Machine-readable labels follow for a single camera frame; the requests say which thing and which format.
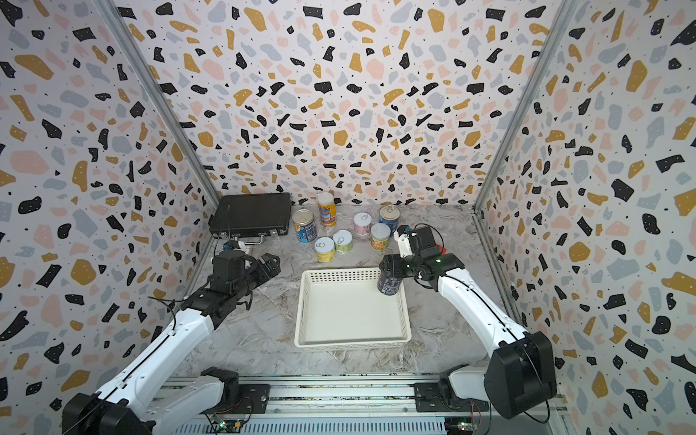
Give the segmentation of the dark tomato tin can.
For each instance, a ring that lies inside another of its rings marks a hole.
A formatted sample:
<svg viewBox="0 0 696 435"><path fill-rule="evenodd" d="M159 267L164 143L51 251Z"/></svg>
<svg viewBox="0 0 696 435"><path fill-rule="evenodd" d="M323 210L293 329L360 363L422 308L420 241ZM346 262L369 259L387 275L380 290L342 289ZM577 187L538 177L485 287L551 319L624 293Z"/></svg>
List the dark tomato tin can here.
<svg viewBox="0 0 696 435"><path fill-rule="evenodd" d="M396 295L399 293L403 278L391 271L380 270L377 289L383 295Z"/></svg>

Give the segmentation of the tall yellow orange can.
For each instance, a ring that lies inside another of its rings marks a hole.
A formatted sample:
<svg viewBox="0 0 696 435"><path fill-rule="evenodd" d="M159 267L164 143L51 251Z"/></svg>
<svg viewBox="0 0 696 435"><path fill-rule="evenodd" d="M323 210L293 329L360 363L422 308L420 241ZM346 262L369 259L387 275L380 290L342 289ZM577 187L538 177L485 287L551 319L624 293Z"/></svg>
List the tall yellow orange can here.
<svg viewBox="0 0 696 435"><path fill-rule="evenodd" d="M333 227L337 221L334 194L329 191L321 192L317 195L316 201L322 225L326 228Z"/></svg>

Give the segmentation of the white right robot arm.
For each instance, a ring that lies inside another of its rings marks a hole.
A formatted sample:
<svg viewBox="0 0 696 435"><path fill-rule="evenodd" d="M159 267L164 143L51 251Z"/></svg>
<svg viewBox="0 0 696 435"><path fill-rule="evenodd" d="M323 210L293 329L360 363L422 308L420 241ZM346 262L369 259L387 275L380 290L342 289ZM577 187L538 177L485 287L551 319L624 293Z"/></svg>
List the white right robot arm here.
<svg viewBox="0 0 696 435"><path fill-rule="evenodd" d="M442 235L419 223L395 230L399 251L384 256L377 288L394 295L412 279L443 297L464 317L489 356L485 368L462 364L440 376L436 393L420 398L445 409L460 402L487 402L505 419L549 406L558 393L553 346L541 332L530 333L475 282L464 263L444 248Z"/></svg>

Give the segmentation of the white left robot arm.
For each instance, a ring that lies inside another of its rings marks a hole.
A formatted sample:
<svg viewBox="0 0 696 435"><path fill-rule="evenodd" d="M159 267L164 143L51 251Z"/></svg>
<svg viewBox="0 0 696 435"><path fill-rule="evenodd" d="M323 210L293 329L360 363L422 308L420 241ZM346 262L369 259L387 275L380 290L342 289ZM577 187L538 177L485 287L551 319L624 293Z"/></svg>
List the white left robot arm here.
<svg viewBox="0 0 696 435"><path fill-rule="evenodd" d="M65 434L170 434L199 414L243 408L239 375L211 367L193 384L161 402L153 399L186 357L239 306L250 308L253 292L281 272L272 254L251 257L224 250L212 261L206 284L179 301L172 321L112 380L91 395L78 393L63 407Z"/></svg>

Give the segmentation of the blue tin can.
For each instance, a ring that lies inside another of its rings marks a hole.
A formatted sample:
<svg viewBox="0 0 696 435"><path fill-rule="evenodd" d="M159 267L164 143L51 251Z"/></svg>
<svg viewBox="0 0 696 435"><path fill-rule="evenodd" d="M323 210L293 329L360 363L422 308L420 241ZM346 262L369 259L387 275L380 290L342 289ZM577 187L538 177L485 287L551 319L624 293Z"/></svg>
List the blue tin can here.
<svg viewBox="0 0 696 435"><path fill-rule="evenodd" d="M301 243L312 243L317 239L315 215L307 208L301 208L291 217L295 229L295 235Z"/></svg>
<svg viewBox="0 0 696 435"><path fill-rule="evenodd" d="M379 222L386 225L393 234L399 226L401 212L393 205L383 206L379 211Z"/></svg>

